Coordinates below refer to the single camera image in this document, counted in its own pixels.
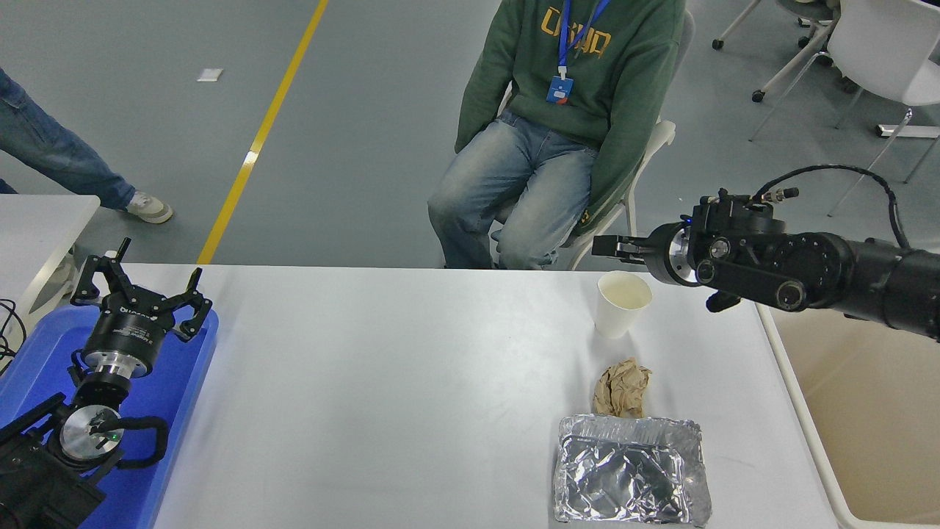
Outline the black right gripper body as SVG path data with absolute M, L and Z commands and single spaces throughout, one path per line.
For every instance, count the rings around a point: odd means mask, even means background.
M 679 269 L 684 264 L 682 237 L 684 224 L 669 223 L 655 228 L 647 238 L 645 264 L 652 277 L 663 284 L 684 286 Z

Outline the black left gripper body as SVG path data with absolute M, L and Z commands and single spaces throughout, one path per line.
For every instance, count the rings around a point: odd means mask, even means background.
M 97 367 L 107 356 L 117 354 L 131 357 L 131 367 L 152 367 L 173 326 L 170 309 L 155 311 L 152 303 L 143 301 L 131 307 L 126 295 L 107 295 L 100 318 L 82 349 L 82 361 Z

